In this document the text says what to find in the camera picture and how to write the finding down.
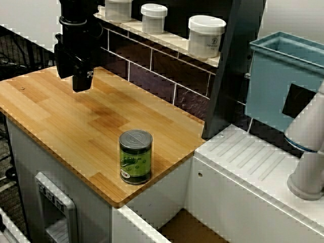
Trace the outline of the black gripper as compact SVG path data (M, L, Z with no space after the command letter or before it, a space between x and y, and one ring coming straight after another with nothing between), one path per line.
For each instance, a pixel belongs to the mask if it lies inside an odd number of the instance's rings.
M57 71L60 78L72 77L74 92L91 88L94 76L91 43L93 38L88 30L64 30L55 35L54 46Z

